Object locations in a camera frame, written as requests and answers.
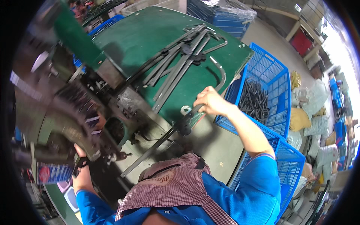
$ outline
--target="pile of black parts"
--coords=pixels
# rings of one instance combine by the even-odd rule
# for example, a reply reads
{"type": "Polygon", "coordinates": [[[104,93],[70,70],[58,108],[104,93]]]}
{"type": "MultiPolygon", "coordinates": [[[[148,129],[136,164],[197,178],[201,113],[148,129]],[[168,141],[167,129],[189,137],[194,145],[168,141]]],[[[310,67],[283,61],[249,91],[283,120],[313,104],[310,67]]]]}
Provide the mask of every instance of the pile of black parts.
{"type": "Polygon", "coordinates": [[[249,79],[246,79],[244,82],[238,108],[265,125],[270,110],[267,107],[267,97],[269,93],[262,89],[259,82],[249,82],[248,80],[249,79]]]}

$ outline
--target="blue shirt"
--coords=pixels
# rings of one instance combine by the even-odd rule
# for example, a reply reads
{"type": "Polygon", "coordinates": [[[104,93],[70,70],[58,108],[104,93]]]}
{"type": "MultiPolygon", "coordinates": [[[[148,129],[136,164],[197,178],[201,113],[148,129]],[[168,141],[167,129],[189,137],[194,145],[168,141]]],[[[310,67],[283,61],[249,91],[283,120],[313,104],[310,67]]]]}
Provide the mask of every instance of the blue shirt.
{"type": "MultiPolygon", "coordinates": [[[[238,190],[230,190],[223,182],[203,172],[207,194],[238,224],[274,224],[280,211],[280,179],[276,161],[267,154],[250,160],[244,168],[238,190]]],[[[115,222],[116,212],[97,195],[80,190],[76,195],[84,225],[141,225],[151,207],[123,212],[115,222]]],[[[201,206],[160,207],[156,210],[180,225],[214,225],[201,206]]]]}

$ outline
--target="blue mesh basket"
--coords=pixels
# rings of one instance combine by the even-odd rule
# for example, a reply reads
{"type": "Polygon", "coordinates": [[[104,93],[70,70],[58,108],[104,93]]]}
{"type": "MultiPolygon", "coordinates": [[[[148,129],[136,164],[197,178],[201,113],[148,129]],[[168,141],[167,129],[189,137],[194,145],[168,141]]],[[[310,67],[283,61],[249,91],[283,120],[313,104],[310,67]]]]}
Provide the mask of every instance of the blue mesh basket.
{"type": "MultiPolygon", "coordinates": [[[[293,197],[296,186],[299,183],[302,169],[305,164],[305,156],[301,154],[298,150],[294,149],[291,145],[289,145],[283,138],[268,138],[268,141],[275,151],[281,184],[280,213],[275,221],[275,223],[277,223],[277,221],[279,221],[280,217],[285,212],[286,207],[288,206],[291,198],[293,197]]],[[[233,176],[233,179],[228,185],[231,190],[237,191],[240,184],[241,174],[249,161],[250,156],[247,152],[245,152],[244,157],[241,159],[237,171],[233,176]]]]}
{"type": "MultiPolygon", "coordinates": [[[[291,82],[289,70],[270,53],[255,43],[251,43],[250,48],[255,54],[240,73],[241,78],[235,80],[229,86],[225,94],[225,99],[228,102],[238,105],[245,79],[248,78],[249,81],[260,82],[262,89],[269,92],[267,106],[270,111],[265,126],[286,139],[289,131],[291,112],[291,82]]],[[[217,116],[215,123],[237,134],[235,127],[230,123],[228,118],[217,116]]],[[[259,127],[264,127],[261,123],[256,124],[259,127]]]]}

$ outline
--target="sack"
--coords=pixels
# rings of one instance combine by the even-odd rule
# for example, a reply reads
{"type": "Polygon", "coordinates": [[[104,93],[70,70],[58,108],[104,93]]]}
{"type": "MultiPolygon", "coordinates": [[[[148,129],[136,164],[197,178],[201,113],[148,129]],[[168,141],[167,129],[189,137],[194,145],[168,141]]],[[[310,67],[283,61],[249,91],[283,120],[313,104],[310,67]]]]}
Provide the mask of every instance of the sack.
{"type": "Polygon", "coordinates": [[[291,89],[293,90],[296,87],[300,87],[301,85],[301,76],[298,72],[296,72],[295,70],[293,72],[291,72],[291,89]]]}
{"type": "Polygon", "coordinates": [[[312,117],[324,116],[324,115],[326,115],[326,108],[321,107],[321,109],[317,113],[315,113],[312,117]]]}
{"type": "Polygon", "coordinates": [[[300,132],[289,130],[287,141],[292,147],[294,147],[296,150],[299,150],[302,144],[302,137],[300,132]]]}
{"type": "Polygon", "coordinates": [[[323,165],[324,183],[327,183],[327,181],[330,180],[332,171],[333,171],[333,166],[331,162],[323,165]]]}
{"type": "Polygon", "coordinates": [[[317,79],[315,85],[309,91],[307,95],[308,102],[305,102],[301,105],[302,109],[307,113],[309,119],[316,114],[321,107],[323,107],[325,101],[329,97],[329,92],[327,91],[325,84],[317,79]]]}
{"type": "Polygon", "coordinates": [[[316,165],[317,167],[320,167],[327,163],[331,163],[332,161],[336,161],[338,156],[339,152],[336,144],[320,147],[316,156],[316,165]]]}
{"type": "Polygon", "coordinates": [[[312,173],[312,166],[310,165],[310,163],[306,162],[304,164],[301,175],[303,177],[306,177],[308,182],[316,180],[315,175],[312,173]]]}
{"type": "Polygon", "coordinates": [[[325,140],[326,145],[331,145],[336,143],[336,132],[333,131],[328,138],[325,140]]]}
{"type": "Polygon", "coordinates": [[[294,191],[292,198],[301,191],[301,189],[306,185],[306,183],[307,183],[307,178],[300,176],[299,183],[297,183],[297,186],[296,186],[296,189],[294,191]]]}
{"type": "Polygon", "coordinates": [[[307,152],[308,156],[316,158],[316,156],[318,155],[319,148],[320,148],[320,139],[321,139],[321,135],[313,135],[312,136],[310,149],[307,152]]]}
{"type": "Polygon", "coordinates": [[[296,87],[291,91],[291,105],[299,106],[309,101],[311,93],[306,87],[296,87]]]}
{"type": "Polygon", "coordinates": [[[332,161],[331,164],[333,165],[333,171],[331,172],[331,174],[337,173],[337,162],[332,161]]]}
{"type": "Polygon", "coordinates": [[[327,129],[325,133],[321,134],[320,147],[326,146],[326,138],[328,138],[329,135],[330,135],[329,129],[327,129]]]}
{"type": "Polygon", "coordinates": [[[292,131],[296,132],[310,126],[311,122],[304,110],[299,108],[291,108],[290,129],[292,131]]]}
{"type": "Polygon", "coordinates": [[[311,126],[304,129],[304,137],[316,134],[324,134],[328,130],[329,123],[326,116],[317,116],[311,119],[311,126]]]}

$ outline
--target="yellow sack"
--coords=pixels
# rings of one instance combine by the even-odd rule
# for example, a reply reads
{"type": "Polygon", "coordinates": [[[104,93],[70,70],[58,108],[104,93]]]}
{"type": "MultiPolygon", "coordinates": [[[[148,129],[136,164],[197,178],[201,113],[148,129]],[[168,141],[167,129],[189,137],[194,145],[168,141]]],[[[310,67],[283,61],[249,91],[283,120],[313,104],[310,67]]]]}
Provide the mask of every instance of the yellow sack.
{"type": "Polygon", "coordinates": [[[311,121],[303,109],[291,108],[290,130],[296,132],[310,126],[311,121]]]}
{"type": "Polygon", "coordinates": [[[296,87],[300,87],[300,85],[301,85],[301,76],[295,70],[293,72],[291,72],[290,80],[291,80],[291,90],[296,88],[296,87]]]}
{"type": "Polygon", "coordinates": [[[333,131],[325,140],[325,145],[332,145],[336,143],[336,132],[333,131]]]}
{"type": "Polygon", "coordinates": [[[326,115],[326,108],[321,107],[321,109],[320,109],[317,113],[315,113],[312,117],[315,117],[315,116],[324,116],[324,115],[326,115]]]}

